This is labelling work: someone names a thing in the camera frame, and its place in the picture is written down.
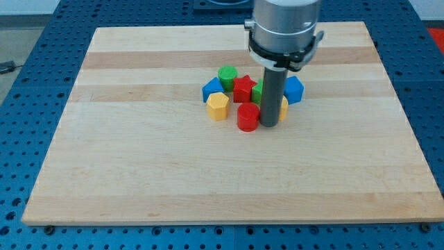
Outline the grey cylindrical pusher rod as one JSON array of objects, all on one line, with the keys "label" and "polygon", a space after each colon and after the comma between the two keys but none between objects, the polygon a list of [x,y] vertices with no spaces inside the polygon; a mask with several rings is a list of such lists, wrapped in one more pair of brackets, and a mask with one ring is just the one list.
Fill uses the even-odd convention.
[{"label": "grey cylindrical pusher rod", "polygon": [[287,69],[283,71],[264,69],[259,120],[265,127],[274,127],[279,121],[287,74]]}]

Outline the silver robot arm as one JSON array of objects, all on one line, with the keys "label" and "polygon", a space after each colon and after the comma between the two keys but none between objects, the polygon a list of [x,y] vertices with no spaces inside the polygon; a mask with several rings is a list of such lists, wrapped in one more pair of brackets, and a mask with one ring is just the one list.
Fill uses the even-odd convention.
[{"label": "silver robot arm", "polygon": [[321,0],[256,0],[248,31],[250,56],[264,67],[259,121],[277,125],[287,74],[314,57],[324,32],[315,32]]}]

